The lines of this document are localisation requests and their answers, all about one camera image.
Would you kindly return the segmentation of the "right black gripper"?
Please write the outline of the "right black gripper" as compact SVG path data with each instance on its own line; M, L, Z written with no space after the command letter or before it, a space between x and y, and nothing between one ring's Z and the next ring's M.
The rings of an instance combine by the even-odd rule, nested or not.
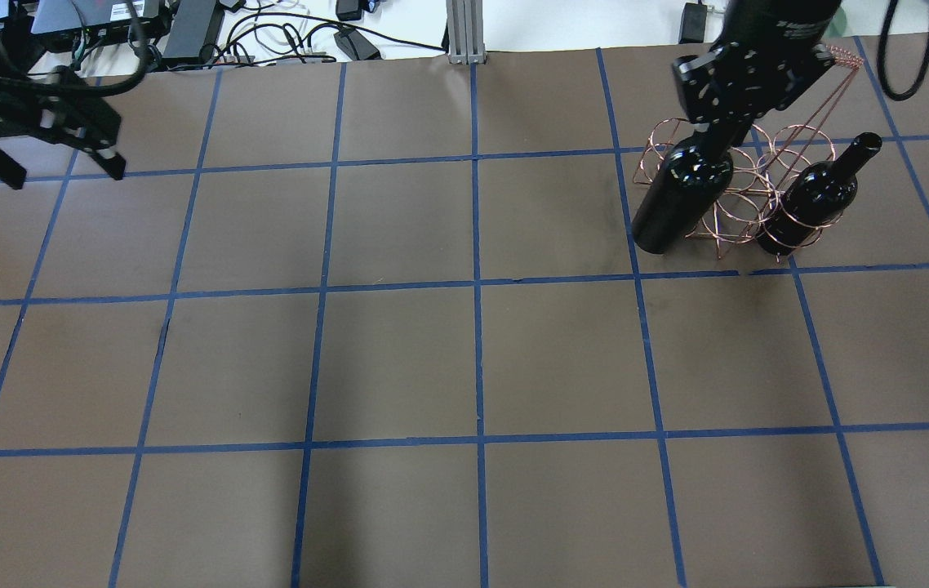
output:
M689 123L747 124L783 111L835 63L822 38L838 1L731 1L703 55L673 61Z

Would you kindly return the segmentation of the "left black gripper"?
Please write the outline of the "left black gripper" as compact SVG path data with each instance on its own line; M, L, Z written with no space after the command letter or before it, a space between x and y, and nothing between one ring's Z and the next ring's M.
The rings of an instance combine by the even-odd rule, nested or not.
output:
M122 117L109 103L120 82L89 86L69 67L57 66L44 79L0 69L0 139L30 137L80 150L110 179L121 181L126 159L118 152ZM0 180L24 188L27 171L0 148Z

